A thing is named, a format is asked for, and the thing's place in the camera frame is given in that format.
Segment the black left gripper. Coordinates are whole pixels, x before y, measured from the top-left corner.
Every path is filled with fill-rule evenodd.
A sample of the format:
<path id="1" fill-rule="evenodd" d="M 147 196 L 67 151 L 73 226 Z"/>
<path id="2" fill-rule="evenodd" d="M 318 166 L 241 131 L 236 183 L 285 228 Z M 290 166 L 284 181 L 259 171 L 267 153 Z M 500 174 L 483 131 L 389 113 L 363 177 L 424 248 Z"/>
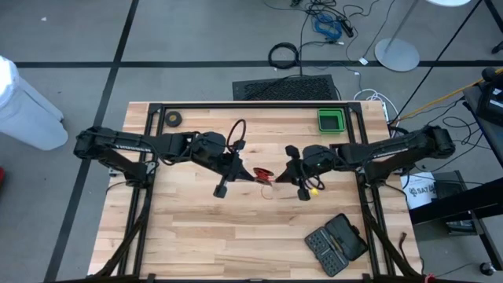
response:
<path id="1" fill-rule="evenodd" d="M 213 192 L 214 197 L 225 197 L 227 182 L 234 182 L 236 179 L 255 181 L 255 176 L 245 168 L 239 156 L 239 151 L 244 148 L 244 145 L 245 141 L 241 138 L 235 141 L 230 146 L 230 151 L 226 153 L 226 138 L 212 131 L 200 134 L 193 140 L 192 162 L 222 176 Z"/>

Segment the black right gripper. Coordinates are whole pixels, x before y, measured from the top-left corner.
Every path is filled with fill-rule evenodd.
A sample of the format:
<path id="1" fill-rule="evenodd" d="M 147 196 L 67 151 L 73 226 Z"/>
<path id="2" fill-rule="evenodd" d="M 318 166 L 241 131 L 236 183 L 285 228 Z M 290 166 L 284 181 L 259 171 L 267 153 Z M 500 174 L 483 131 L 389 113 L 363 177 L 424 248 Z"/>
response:
<path id="1" fill-rule="evenodd" d="M 286 169 L 278 177 L 276 183 L 289 183 L 298 186 L 299 200 L 310 200 L 311 189 L 324 190 L 325 184 L 320 175 L 331 171 L 336 163 L 336 154 L 322 145 L 309 145 L 303 149 L 300 156 L 299 149 L 287 145 L 285 152 L 290 161 Z"/>

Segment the green plastic bin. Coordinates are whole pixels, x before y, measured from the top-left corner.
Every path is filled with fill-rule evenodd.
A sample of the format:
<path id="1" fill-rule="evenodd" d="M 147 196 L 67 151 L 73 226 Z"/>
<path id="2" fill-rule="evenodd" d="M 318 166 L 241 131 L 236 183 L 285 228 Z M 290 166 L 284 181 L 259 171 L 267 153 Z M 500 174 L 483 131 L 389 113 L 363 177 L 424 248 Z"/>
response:
<path id="1" fill-rule="evenodd" d="M 346 130 L 344 110 L 341 108 L 318 109 L 318 129 L 323 134 L 338 134 Z"/>

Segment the black bit set case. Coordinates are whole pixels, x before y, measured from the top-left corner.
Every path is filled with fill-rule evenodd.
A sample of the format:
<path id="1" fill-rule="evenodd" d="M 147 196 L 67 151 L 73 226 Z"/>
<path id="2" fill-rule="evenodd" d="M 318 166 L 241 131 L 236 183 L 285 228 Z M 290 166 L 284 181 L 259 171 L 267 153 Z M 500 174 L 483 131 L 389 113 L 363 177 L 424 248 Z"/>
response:
<path id="1" fill-rule="evenodd" d="M 330 277 L 368 251 L 368 245 L 345 214 L 338 214 L 304 238 L 323 271 Z"/>

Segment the black floor grate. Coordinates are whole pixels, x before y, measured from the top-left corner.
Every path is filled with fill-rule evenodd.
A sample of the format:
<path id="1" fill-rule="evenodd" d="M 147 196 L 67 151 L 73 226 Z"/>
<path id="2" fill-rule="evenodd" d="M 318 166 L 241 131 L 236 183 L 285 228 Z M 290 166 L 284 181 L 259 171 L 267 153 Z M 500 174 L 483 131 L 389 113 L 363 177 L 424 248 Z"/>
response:
<path id="1" fill-rule="evenodd" d="M 289 75 L 232 82 L 235 101 L 339 101 L 331 75 Z"/>

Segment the black tape roll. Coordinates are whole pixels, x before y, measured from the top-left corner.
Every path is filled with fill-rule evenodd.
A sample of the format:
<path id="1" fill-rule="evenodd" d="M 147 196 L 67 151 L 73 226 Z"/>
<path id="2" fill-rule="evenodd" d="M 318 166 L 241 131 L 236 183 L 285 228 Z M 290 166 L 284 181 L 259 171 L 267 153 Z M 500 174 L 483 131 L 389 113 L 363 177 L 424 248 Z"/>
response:
<path id="1" fill-rule="evenodd" d="M 165 115 L 164 122 L 169 127 L 178 127 L 182 123 L 182 115 L 177 111 L 169 111 Z"/>

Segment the white round lamp base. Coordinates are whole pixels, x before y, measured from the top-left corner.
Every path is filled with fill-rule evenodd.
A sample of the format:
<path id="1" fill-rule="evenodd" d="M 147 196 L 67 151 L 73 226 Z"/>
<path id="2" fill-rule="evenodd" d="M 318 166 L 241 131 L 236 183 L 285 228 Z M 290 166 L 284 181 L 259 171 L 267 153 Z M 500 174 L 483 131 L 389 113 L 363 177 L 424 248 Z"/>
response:
<path id="1" fill-rule="evenodd" d="M 390 38 L 380 40 L 374 55 L 385 68 L 394 72 L 409 72 L 420 63 L 420 54 L 415 45 L 398 38 L 398 34 L 412 15 L 419 1 L 429 2 L 434 6 L 455 8 L 468 4 L 471 0 L 413 0 L 400 24 Z"/>

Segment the black cart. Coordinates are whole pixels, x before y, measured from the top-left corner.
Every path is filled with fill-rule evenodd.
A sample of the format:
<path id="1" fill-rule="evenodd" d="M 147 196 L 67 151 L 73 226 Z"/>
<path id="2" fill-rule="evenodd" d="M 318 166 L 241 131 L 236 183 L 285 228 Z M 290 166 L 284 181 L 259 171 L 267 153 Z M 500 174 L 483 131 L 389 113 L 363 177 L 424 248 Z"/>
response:
<path id="1" fill-rule="evenodd" d="M 503 167 L 503 69 L 488 67 L 482 81 L 463 91 L 466 107 L 472 113 L 501 167 Z M 490 260 L 479 265 L 479 271 L 491 276 L 503 271 L 503 257 L 498 253 L 483 220 L 503 215 L 503 177 L 485 182 L 473 189 L 414 208 L 414 224 L 444 219 L 447 222 L 472 220 Z"/>

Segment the white trash can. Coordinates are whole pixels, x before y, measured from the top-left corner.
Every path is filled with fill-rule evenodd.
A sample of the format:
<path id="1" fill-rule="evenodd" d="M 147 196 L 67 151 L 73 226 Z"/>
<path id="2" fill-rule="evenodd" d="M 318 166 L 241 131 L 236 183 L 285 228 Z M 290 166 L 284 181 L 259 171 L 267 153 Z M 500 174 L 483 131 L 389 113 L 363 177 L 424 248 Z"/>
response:
<path id="1" fill-rule="evenodd" d="M 24 80 L 9 59 L 0 56 L 0 133 L 50 151 L 68 141 L 63 113 Z"/>

